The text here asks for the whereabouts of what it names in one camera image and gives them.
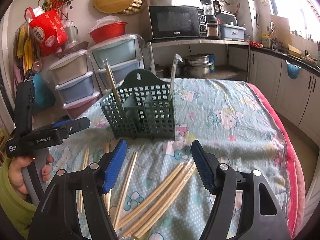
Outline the green sleeve forearm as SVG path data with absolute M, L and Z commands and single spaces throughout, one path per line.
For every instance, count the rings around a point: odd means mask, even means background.
M 11 161 L 12 158 L 6 159 L 1 167 L 1 207 L 14 228 L 24 239 L 27 239 L 36 206 L 23 200 L 12 187 L 8 175 Z

